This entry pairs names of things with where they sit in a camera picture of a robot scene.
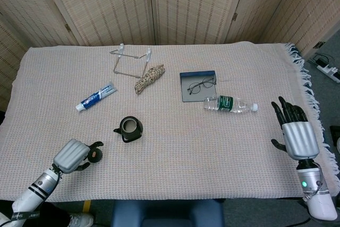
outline blue chair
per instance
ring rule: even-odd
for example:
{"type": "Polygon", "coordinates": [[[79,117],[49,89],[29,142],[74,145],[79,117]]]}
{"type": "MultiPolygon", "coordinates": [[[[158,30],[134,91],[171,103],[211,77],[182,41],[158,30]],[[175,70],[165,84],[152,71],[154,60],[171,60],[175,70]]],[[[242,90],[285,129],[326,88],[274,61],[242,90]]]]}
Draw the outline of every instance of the blue chair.
{"type": "Polygon", "coordinates": [[[223,204],[202,200],[116,200],[111,227],[224,227],[223,204]]]}

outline eyeglasses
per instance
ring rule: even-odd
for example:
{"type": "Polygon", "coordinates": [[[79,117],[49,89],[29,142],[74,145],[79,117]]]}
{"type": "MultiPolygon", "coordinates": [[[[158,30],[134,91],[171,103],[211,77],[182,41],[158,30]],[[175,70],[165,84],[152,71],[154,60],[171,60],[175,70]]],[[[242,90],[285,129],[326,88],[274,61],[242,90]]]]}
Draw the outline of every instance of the eyeglasses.
{"type": "Polygon", "coordinates": [[[201,91],[201,85],[206,88],[210,88],[213,85],[216,85],[216,78],[215,77],[207,77],[202,80],[202,82],[193,82],[189,85],[188,92],[189,95],[197,94],[201,91]]]}

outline power strip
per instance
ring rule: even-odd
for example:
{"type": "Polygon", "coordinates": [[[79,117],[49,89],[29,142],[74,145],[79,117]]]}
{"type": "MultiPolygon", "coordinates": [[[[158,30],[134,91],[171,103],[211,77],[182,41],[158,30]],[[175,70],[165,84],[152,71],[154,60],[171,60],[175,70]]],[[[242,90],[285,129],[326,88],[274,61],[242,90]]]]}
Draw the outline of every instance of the power strip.
{"type": "Polygon", "coordinates": [[[336,83],[340,83],[340,72],[338,71],[338,68],[336,67],[331,68],[328,64],[326,64],[320,59],[316,60],[316,63],[318,64],[317,66],[318,70],[320,70],[322,73],[324,73],[326,76],[331,78],[336,83]]]}

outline sneaker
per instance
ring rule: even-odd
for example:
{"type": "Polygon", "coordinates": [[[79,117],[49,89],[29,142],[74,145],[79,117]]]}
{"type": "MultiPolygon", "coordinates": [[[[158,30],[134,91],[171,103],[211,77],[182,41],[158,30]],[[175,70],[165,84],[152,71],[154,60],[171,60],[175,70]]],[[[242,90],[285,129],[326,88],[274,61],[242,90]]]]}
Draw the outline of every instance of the sneaker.
{"type": "Polygon", "coordinates": [[[91,214],[70,214],[70,223],[68,227],[91,227],[94,223],[94,217],[91,214]]]}

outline green bottle label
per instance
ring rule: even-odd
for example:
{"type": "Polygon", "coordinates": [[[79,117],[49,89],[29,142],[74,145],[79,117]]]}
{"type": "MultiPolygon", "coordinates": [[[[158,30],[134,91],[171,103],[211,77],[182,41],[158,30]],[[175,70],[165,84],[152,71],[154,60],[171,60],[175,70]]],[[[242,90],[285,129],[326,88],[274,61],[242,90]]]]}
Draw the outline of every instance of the green bottle label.
{"type": "Polygon", "coordinates": [[[232,97],[220,96],[218,110],[230,112],[233,108],[234,99],[232,97]]]}

